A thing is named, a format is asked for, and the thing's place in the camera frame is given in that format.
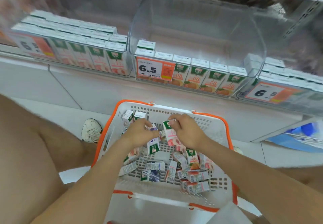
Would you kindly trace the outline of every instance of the price tag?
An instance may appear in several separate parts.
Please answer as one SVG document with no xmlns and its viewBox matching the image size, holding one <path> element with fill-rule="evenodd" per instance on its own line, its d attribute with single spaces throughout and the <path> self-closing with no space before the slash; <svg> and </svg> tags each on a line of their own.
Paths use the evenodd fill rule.
<svg viewBox="0 0 323 224">
<path fill-rule="evenodd" d="M 51 61 L 56 60 L 52 49 L 44 38 L 20 33 L 10 33 L 8 35 L 16 42 L 22 51 L 30 56 Z"/>
<path fill-rule="evenodd" d="M 279 85 L 260 82 L 245 97 L 254 100 L 279 104 L 280 102 L 287 100 L 295 92 L 299 91 L 300 90 L 298 89 L 290 87 L 283 87 Z"/>
<path fill-rule="evenodd" d="M 137 57 L 137 75 L 172 80 L 175 63 Z"/>
</svg>

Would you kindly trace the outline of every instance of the hand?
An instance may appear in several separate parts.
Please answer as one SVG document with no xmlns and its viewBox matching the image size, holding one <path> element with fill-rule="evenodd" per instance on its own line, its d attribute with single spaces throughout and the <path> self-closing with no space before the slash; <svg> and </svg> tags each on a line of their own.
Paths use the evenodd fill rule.
<svg viewBox="0 0 323 224">
<path fill-rule="evenodd" d="M 152 124 L 146 119 L 138 119 L 131 123 L 127 131 L 121 136 L 130 150 L 141 147 L 149 142 L 151 139 L 159 137 L 159 132 L 149 131 L 145 129 L 145 125 L 152 127 Z"/>
<path fill-rule="evenodd" d="M 201 143 L 207 140 L 207 136 L 197 123 L 187 114 L 173 114 L 168 120 L 170 126 L 176 131 L 178 139 L 187 148 L 199 151 Z"/>
</svg>

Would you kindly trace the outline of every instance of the shopping basket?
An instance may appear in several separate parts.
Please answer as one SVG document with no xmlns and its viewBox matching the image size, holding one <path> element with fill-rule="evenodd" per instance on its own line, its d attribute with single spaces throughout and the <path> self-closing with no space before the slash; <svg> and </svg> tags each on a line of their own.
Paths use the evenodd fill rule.
<svg viewBox="0 0 323 224">
<path fill-rule="evenodd" d="M 140 111 L 146 113 L 147 119 L 154 123 L 158 129 L 162 128 L 162 122 L 166 121 L 172 114 L 186 113 L 196 121 L 208 137 L 233 150 L 228 124 L 221 117 L 161 106 L 154 103 L 121 100 L 117 103 L 113 114 L 103 129 L 92 166 L 121 137 L 124 131 L 121 118 L 128 109 L 133 112 Z M 174 206 L 188 207 L 190 210 L 195 207 L 210 212 L 217 212 L 229 201 L 237 204 L 236 186 L 218 166 L 215 166 L 210 171 L 210 179 L 208 181 L 211 190 L 196 195 L 189 195 L 184 192 L 180 187 L 180 180 L 177 176 L 174 183 L 165 182 L 166 171 L 161 171 L 159 182 L 140 182 L 141 171 L 146 169 L 147 160 L 162 160 L 166 163 L 167 168 L 169 160 L 172 160 L 172 152 L 174 151 L 174 146 L 171 147 L 167 143 L 161 142 L 160 152 L 154 155 L 140 156 L 137 159 L 138 168 L 127 175 L 119 177 L 113 193 L 127 194 L 128 198 L 140 198 Z"/>
</svg>

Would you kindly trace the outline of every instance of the forearm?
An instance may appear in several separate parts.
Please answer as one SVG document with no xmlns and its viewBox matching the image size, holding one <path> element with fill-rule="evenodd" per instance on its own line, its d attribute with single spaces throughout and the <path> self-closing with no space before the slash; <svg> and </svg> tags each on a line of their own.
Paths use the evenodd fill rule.
<svg viewBox="0 0 323 224">
<path fill-rule="evenodd" d="M 321 223 L 323 195 L 207 139 L 199 149 L 216 163 L 272 224 Z"/>
<path fill-rule="evenodd" d="M 102 224 L 120 168 L 131 149 L 116 141 L 96 165 L 31 224 Z"/>
</svg>

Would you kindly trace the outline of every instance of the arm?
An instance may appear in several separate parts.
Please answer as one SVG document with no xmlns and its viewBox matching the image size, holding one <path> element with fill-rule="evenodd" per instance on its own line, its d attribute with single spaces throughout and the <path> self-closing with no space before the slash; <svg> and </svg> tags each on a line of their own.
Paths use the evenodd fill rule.
<svg viewBox="0 0 323 224">
<path fill-rule="evenodd" d="M 322 223 L 322 194 L 211 140 L 188 115 L 173 118 L 177 121 L 170 124 L 180 141 L 216 163 L 270 223 Z"/>
<path fill-rule="evenodd" d="M 31 224 L 102 224 L 126 155 L 159 136 L 145 125 L 151 127 L 145 119 L 131 124 L 104 157 Z"/>
</svg>

